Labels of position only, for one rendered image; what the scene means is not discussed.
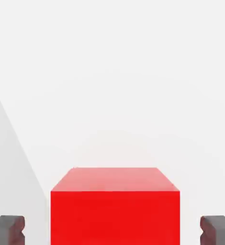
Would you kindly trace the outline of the small red cube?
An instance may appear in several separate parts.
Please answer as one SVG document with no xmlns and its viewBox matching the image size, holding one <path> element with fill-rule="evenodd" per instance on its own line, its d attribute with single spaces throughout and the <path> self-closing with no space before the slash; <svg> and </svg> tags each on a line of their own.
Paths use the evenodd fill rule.
<svg viewBox="0 0 225 245">
<path fill-rule="evenodd" d="M 180 245 L 180 191 L 157 168 L 73 168 L 50 192 L 51 245 Z"/>
</svg>

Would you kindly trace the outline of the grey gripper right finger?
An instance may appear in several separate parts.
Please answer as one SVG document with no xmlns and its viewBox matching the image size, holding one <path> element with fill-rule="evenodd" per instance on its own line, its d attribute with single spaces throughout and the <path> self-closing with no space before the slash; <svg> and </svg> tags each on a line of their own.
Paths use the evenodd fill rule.
<svg viewBox="0 0 225 245">
<path fill-rule="evenodd" d="M 225 245 L 225 216 L 202 216 L 200 245 Z"/>
</svg>

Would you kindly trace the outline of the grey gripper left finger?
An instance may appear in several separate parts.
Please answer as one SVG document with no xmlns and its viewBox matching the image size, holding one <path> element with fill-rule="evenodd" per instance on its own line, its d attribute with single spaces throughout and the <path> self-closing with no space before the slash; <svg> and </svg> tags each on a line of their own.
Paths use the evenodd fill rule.
<svg viewBox="0 0 225 245">
<path fill-rule="evenodd" d="M 25 218 L 18 215 L 0 216 L 0 245 L 25 245 Z"/>
</svg>

